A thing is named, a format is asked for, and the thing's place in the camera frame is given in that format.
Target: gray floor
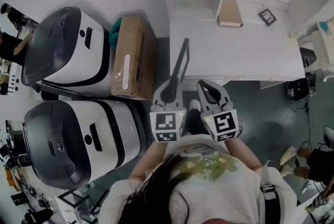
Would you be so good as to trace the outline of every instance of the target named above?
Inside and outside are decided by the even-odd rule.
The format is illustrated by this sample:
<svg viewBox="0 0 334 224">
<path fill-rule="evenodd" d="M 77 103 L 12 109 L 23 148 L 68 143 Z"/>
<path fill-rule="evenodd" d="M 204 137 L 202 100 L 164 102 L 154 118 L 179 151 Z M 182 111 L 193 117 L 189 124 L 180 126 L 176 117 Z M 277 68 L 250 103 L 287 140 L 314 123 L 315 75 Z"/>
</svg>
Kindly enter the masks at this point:
<svg viewBox="0 0 334 224">
<path fill-rule="evenodd" d="M 169 76 L 169 59 L 167 57 L 169 56 L 169 41 L 160 39 L 159 47 L 160 68 L 157 74 L 157 86 Z M 270 160 L 270 166 L 279 169 L 279 159 L 284 151 L 290 145 L 299 147 L 308 140 L 307 113 L 302 110 L 293 112 L 290 109 L 291 102 L 285 94 L 286 84 L 261 90 L 258 81 L 231 81 L 225 87 L 234 102 L 239 122 L 243 127 L 240 138 L 263 163 Z M 184 104 L 187 105 L 190 99 L 197 98 L 197 92 L 184 92 L 183 97 Z M 146 102 L 144 105 L 148 114 L 150 103 Z M 303 103 L 296 103 L 292 106 L 302 108 L 303 105 Z M 129 176 L 137 160 L 135 159 L 117 171 L 96 180 L 96 184 L 100 187 L 110 188 L 115 181 Z M 299 194 L 304 180 L 294 176 L 287 176 L 285 179 Z"/>
</svg>

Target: shoe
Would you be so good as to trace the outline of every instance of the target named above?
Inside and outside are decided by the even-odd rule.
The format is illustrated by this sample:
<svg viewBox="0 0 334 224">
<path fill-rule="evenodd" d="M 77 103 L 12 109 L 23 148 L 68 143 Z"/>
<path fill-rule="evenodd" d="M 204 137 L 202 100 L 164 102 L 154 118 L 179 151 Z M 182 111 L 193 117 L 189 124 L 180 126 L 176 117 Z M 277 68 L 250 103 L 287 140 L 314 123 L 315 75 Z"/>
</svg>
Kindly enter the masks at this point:
<svg viewBox="0 0 334 224">
<path fill-rule="evenodd" d="M 191 111 L 192 109 L 196 109 L 198 111 L 201 110 L 201 106 L 200 106 L 200 102 L 198 100 L 191 100 L 189 103 L 189 111 Z"/>
<path fill-rule="evenodd" d="M 290 167 L 289 167 L 288 164 L 286 164 L 286 165 L 284 165 L 284 167 L 282 167 L 282 169 L 280 171 L 280 174 L 281 174 L 282 178 L 289 174 L 288 173 L 289 169 L 290 169 Z"/>
<path fill-rule="evenodd" d="M 284 165 L 286 162 L 288 162 L 294 156 L 296 156 L 296 149 L 291 146 L 282 155 L 282 157 L 280 159 L 280 166 Z"/>
</svg>

